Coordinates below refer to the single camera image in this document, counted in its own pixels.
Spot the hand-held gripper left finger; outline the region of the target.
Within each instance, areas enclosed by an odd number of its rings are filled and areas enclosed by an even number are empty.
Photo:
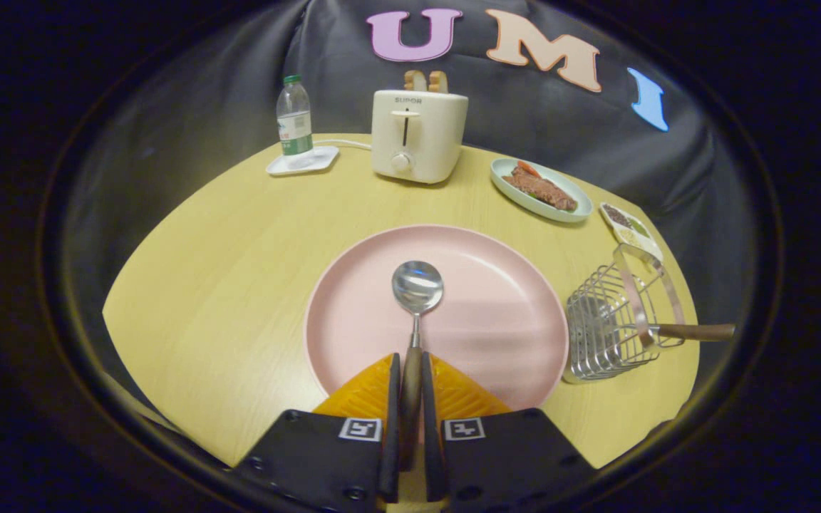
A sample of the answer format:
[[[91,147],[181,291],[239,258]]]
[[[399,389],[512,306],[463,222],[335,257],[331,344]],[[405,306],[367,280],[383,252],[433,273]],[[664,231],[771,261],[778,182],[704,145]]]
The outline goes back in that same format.
[[[401,358],[356,374],[313,411],[288,409],[232,468],[310,512],[381,512],[398,497]]]

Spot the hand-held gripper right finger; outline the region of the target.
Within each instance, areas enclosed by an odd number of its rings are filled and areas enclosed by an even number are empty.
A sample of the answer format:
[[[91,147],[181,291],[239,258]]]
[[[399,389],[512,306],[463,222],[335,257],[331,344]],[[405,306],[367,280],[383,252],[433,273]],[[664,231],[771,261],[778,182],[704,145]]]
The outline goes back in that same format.
[[[559,511],[595,474],[542,410],[510,409],[431,353],[421,392],[427,498],[449,512]]]

